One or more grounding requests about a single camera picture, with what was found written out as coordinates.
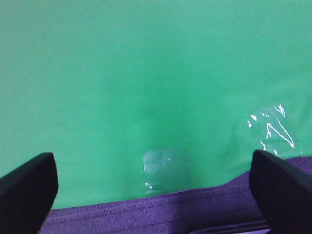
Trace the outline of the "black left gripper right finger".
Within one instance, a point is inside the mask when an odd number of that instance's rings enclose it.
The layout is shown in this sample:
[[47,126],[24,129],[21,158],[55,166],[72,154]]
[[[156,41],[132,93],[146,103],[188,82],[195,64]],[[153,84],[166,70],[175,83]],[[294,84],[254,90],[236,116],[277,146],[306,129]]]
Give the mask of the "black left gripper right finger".
[[272,234],[312,232],[312,177],[263,150],[253,153],[252,195]]

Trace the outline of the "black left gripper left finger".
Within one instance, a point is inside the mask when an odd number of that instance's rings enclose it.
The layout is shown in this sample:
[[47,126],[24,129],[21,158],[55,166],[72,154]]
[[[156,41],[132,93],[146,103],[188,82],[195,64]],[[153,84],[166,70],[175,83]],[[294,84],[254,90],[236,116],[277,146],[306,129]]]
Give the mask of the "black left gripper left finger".
[[37,234],[59,189],[53,153],[41,153],[0,178],[0,232]]

